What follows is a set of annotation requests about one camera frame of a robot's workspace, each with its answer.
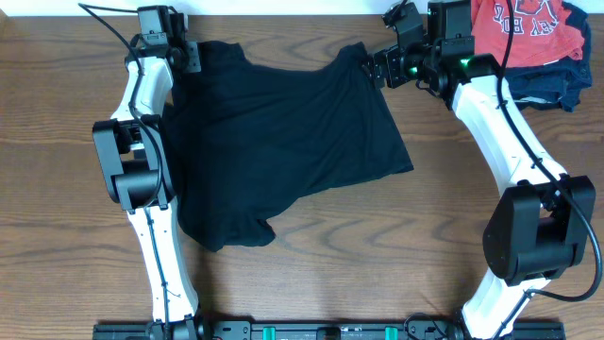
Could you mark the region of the black t-shirt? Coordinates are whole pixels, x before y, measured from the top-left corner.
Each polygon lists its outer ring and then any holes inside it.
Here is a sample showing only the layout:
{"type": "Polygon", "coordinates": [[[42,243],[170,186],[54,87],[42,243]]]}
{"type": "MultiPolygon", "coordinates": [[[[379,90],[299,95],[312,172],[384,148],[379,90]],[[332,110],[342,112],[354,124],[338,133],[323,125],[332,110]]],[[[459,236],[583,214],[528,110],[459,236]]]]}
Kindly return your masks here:
{"type": "Polygon", "coordinates": [[[252,63],[236,43],[199,54],[161,127],[178,223],[205,249],[266,246],[298,198],[412,170],[362,43],[314,71],[252,63]]]}

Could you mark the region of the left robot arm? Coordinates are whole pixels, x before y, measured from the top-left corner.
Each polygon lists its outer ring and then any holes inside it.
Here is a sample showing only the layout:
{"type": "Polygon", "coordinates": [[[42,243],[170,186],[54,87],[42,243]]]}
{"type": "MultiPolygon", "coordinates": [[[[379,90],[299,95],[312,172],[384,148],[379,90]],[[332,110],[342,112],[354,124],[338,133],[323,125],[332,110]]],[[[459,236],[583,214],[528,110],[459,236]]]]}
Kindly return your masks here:
{"type": "Polygon", "coordinates": [[[152,294],[143,323],[99,323],[95,339],[201,339],[205,326],[178,240],[177,198],[161,139],[161,116],[177,76],[200,59],[186,39],[188,18],[164,5],[135,9],[141,31],[125,41],[128,80],[123,98],[92,136],[111,200],[136,232],[152,294]]]}

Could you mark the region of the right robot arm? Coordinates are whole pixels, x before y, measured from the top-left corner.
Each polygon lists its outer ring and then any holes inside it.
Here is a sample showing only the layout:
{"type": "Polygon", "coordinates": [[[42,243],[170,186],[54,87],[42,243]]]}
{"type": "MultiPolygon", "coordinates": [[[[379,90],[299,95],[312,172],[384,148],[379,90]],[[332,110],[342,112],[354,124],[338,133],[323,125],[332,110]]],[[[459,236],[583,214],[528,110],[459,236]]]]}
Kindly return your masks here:
{"type": "Polygon", "coordinates": [[[377,88],[413,82],[442,99],[471,132],[495,179],[499,201],[482,236],[488,265],[476,293],[454,321],[409,317],[410,339],[562,339],[554,321],[524,321],[521,313],[587,248],[595,274],[586,293],[603,279],[600,245],[591,223],[593,183],[572,177],[539,142],[516,107],[505,78],[507,60],[477,54],[467,1],[432,1],[421,15],[401,1],[383,14],[395,45],[371,55],[364,69],[377,88]]]}

